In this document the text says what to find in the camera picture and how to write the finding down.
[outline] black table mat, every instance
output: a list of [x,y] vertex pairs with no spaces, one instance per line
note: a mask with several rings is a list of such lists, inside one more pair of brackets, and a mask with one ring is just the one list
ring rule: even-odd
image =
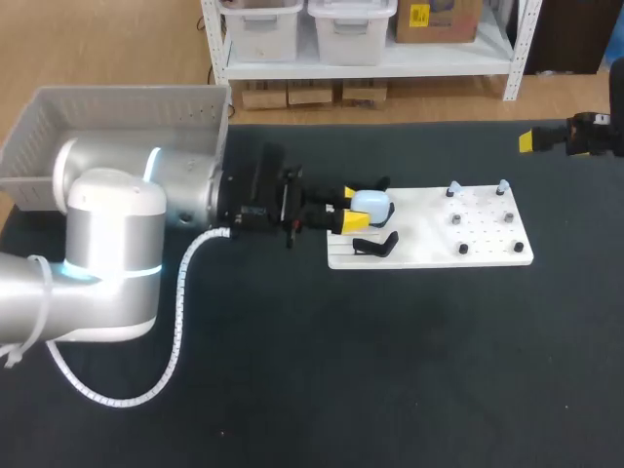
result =
[[[185,341],[153,402],[106,409],[38,345],[0,371],[0,466],[621,467],[624,161],[520,156],[535,123],[231,127],[226,164],[284,144],[313,180],[513,186],[528,267],[332,271],[325,235],[215,241],[187,282]],[[15,211],[0,248],[63,258],[58,215]],[[65,344],[113,397],[167,362],[176,269],[169,232],[155,329]]]

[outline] gray plastic basket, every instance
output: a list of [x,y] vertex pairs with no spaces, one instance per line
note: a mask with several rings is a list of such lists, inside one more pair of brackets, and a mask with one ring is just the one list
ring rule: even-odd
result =
[[22,111],[0,149],[0,189],[24,211],[55,211],[60,147],[90,135],[223,157],[226,86],[47,87]]

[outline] hole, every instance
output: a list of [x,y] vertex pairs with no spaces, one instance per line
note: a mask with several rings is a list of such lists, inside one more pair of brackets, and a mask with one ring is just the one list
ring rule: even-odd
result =
[[193,221],[193,215],[191,213],[183,212],[179,214],[179,222],[182,224],[188,224]]

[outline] white board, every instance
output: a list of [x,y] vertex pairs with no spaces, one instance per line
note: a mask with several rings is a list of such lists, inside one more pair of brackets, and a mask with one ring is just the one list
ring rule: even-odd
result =
[[[339,236],[328,233],[328,263],[332,269],[406,269],[520,266],[533,262],[513,192],[496,195],[497,185],[463,187],[447,197],[447,187],[392,188],[387,193],[395,212],[385,227]],[[511,222],[505,221],[513,214]],[[453,224],[453,215],[460,215]],[[386,257],[355,254],[353,238],[383,243],[393,231],[399,243]],[[524,249],[517,253],[517,243]],[[459,252],[466,244],[468,253]]]

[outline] shelf leg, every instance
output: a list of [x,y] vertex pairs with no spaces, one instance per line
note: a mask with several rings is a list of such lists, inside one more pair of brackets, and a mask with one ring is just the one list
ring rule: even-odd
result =
[[211,61],[213,63],[214,82],[218,85],[228,85],[225,75],[225,65],[229,55],[229,37],[223,40],[221,33],[221,13],[216,4],[218,0],[202,0],[202,11],[204,13],[204,24],[206,25],[206,37],[208,38],[208,48],[211,51]]
[[[519,8],[523,3],[524,2],[518,2]],[[527,0],[525,12],[521,18],[519,17],[520,32],[516,38],[516,48],[514,49],[514,56],[509,70],[509,77],[507,78],[507,87],[505,88],[503,100],[516,100],[518,97],[518,91],[520,90],[523,75],[525,74],[530,43],[533,40],[533,33],[535,32],[535,25],[539,18],[541,6],[542,0]]]

